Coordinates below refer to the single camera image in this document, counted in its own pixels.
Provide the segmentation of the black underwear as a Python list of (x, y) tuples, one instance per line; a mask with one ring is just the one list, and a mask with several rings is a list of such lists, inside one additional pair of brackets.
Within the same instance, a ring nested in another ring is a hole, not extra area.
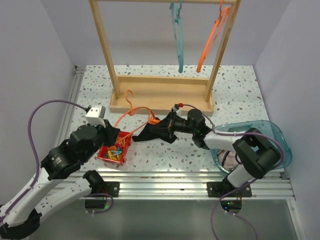
[(138, 135), (133, 135), (132, 140), (134, 142), (145, 142), (145, 141), (151, 141), (155, 139), (161, 139), (165, 141), (164, 138), (164, 128), (166, 127), (166, 124), (163, 120), (161, 120), (159, 123), (151, 124), (147, 123), (143, 130)]

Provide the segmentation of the orange clip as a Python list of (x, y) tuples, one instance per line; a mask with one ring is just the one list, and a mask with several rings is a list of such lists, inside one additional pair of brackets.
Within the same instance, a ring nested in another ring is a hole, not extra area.
[(151, 125), (156, 125), (160, 122), (161, 120), (159, 118), (149, 118), (148, 119), (148, 123), (151, 124)]

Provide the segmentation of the orange hanger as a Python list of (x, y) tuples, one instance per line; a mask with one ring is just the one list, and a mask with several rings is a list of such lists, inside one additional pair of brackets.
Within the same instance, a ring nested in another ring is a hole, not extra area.
[(127, 89), (124, 93), (124, 98), (127, 101), (127, 103), (129, 103), (130, 109), (125, 112), (118, 120), (117, 122), (114, 124), (114, 127), (117, 127), (118, 124), (121, 122), (121, 120), (126, 117), (127, 115), (129, 116), (134, 116), (138, 113), (138, 110), (148, 110), (148, 118), (147, 121), (145, 123), (143, 123), (142, 125), (140, 125), (139, 127), (137, 127), (136, 129), (132, 130), (130, 133), (127, 133), (124, 137), (131, 137), (135, 132), (137, 132), (139, 129), (141, 129), (142, 127), (144, 127), (147, 123), (149, 118), (156, 118), (155, 113), (153, 112), (153, 110), (151, 110), (149, 107), (146, 106), (139, 106), (139, 107), (134, 107), (132, 102), (129, 100), (128, 98), (128, 93), (131, 94), (131, 96), (133, 97), (134, 94), (130, 89)]
[(219, 16), (214, 22), (214, 26), (211, 30), (211, 33), (207, 39), (207, 42), (204, 46), (204, 49), (202, 51), (202, 54), (200, 56), (196, 72), (199, 73), (202, 69), (203, 63), (205, 62), (207, 56), (209, 55), (214, 43), (216, 42), (216, 39), (218, 38), (228, 16), (231, 10), (230, 6), (226, 6), (223, 8), (224, 0), (221, 0), (219, 3)]

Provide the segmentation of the pink underwear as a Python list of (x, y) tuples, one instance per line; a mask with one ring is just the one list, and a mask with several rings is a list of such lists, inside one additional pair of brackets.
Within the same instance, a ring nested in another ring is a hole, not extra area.
[(219, 165), (223, 170), (232, 171), (238, 165), (241, 165), (241, 161), (235, 152), (228, 150), (220, 150), (217, 154)]

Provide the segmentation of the teal hanger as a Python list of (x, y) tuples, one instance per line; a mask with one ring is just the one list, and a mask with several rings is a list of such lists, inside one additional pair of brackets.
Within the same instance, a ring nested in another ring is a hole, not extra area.
[(175, 49), (177, 54), (179, 73), (182, 73), (184, 70), (184, 37), (181, 19), (182, 6), (182, 0), (179, 0), (178, 3), (171, 2), (169, 6), (171, 12), (171, 22), (173, 27), (173, 35), (175, 40)]

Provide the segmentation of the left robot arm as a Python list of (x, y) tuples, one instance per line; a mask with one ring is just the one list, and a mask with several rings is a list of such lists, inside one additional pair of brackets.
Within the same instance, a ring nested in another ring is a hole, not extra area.
[(106, 120), (104, 124), (80, 126), (69, 139), (49, 151), (38, 172), (18, 196), (0, 208), (0, 236), (22, 240), (32, 235), (40, 224), (55, 211), (82, 197), (110, 197), (105, 182), (96, 170), (56, 192), (48, 193), (76, 172), (102, 147), (116, 143), (120, 129)]

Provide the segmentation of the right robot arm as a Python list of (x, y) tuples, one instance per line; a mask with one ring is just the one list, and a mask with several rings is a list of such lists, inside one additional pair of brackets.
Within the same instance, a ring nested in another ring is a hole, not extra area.
[(158, 137), (173, 139), (175, 132), (192, 135), (194, 144), (202, 149), (221, 149), (236, 154), (241, 164), (223, 180), (223, 192), (235, 196), (241, 186), (253, 179), (261, 179), (281, 160), (280, 147), (256, 128), (245, 132), (216, 131), (206, 125), (205, 117), (198, 109), (191, 109), (184, 119), (172, 110), (163, 120), (150, 127)]

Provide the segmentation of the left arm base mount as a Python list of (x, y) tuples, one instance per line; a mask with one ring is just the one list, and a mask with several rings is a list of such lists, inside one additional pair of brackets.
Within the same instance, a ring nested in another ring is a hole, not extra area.
[(111, 197), (118, 197), (120, 183), (118, 181), (105, 181), (96, 170), (89, 170), (83, 178), (89, 183), (90, 195), (108, 194)]

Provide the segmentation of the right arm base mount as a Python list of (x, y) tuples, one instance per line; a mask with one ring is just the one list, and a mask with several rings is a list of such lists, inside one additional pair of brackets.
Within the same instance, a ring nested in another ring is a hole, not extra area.
[[(209, 198), (220, 198), (223, 195), (235, 190), (236, 187), (232, 186), (226, 179), (222, 181), (208, 181), (206, 183), (207, 195)], [(232, 194), (228, 195), (228, 197), (252, 197), (251, 186), (246, 186), (243, 189), (240, 189)]]

